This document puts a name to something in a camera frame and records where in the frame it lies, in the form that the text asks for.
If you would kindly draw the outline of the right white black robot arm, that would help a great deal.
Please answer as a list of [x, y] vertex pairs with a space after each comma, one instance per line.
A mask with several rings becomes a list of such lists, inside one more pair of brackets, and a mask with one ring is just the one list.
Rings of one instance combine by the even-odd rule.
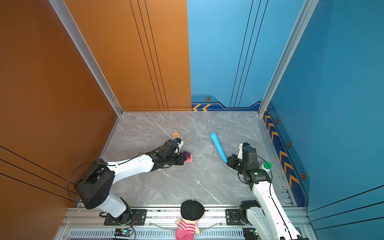
[[256, 148], [248, 143], [240, 144], [239, 154], [227, 159], [227, 166], [237, 171], [240, 181], [256, 197], [240, 203], [239, 219], [253, 226], [262, 240], [304, 240], [277, 199], [272, 183], [272, 164], [264, 161], [260, 165], [259, 159], [262, 158]]

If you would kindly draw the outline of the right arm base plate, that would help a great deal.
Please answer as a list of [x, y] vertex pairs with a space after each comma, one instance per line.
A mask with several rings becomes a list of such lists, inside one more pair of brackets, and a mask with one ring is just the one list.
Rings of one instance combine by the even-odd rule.
[[239, 209], [226, 209], [226, 223], [228, 226], [240, 226], [244, 225], [241, 220], [241, 214]]

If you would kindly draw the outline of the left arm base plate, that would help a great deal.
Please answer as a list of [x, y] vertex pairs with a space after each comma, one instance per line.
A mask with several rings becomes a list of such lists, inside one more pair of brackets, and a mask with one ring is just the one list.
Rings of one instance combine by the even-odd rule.
[[117, 218], [107, 214], [105, 218], [105, 226], [143, 226], [146, 221], [147, 210], [146, 209], [130, 209], [123, 212], [123, 214]]

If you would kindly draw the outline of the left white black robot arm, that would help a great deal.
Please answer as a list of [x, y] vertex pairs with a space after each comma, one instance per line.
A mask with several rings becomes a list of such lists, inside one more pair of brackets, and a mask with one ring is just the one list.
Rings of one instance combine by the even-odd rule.
[[98, 159], [90, 163], [74, 188], [86, 209], [100, 209], [106, 218], [119, 225], [133, 223], [134, 213], [128, 203], [111, 193], [111, 187], [120, 180], [137, 174], [150, 173], [172, 166], [190, 163], [193, 155], [183, 152], [184, 142], [180, 138], [166, 141], [162, 146], [118, 162]]

